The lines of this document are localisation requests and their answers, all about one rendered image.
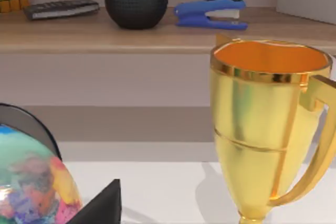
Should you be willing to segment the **blue stapler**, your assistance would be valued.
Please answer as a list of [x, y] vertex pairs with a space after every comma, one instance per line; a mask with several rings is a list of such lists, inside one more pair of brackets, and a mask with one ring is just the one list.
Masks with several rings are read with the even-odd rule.
[[245, 30], [248, 24], [239, 20], [244, 8], [244, 0], [201, 0], [180, 3], [173, 12], [177, 26]]

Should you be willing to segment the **colourful globe with black frame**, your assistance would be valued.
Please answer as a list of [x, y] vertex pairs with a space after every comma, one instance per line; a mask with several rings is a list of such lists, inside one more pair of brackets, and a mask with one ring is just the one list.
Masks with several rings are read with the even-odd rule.
[[81, 207], [50, 130], [25, 109], [0, 103], [0, 224], [68, 224]]

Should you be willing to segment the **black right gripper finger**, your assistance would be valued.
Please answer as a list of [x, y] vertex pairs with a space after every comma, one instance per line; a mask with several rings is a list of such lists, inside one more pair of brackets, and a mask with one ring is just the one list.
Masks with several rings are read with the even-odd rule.
[[114, 179], [86, 204], [68, 224], [120, 224], [121, 185]]

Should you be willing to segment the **wooden shelf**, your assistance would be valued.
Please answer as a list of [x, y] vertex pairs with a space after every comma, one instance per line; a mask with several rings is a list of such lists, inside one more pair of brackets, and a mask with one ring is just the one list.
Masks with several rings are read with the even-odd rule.
[[[222, 30], [230, 38], [289, 41], [336, 55], [336, 25], [249, 7], [248, 28]], [[202, 54], [215, 45], [217, 29], [176, 26], [169, 9], [149, 30], [119, 28], [105, 9], [88, 16], [30, 22], [22, 12], [0, 14], [0, 54]]]

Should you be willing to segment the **gold trophy cup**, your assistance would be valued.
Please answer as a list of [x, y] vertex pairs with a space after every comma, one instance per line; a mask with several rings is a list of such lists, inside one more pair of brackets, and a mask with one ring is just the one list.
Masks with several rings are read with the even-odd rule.
[[274, 40], [217, 35], [211, 109], [217, 156], [239, 224], [309, 193], [336, 156], [332, 57]]

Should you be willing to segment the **dark grey closed book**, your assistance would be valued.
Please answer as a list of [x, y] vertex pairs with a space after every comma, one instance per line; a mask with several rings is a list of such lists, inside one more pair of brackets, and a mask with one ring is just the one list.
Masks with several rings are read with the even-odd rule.
[[57, 19], [91, 14], [99, 11], [93, 0], [63, 0], [30, 5], [23, 9], [28, 20]]

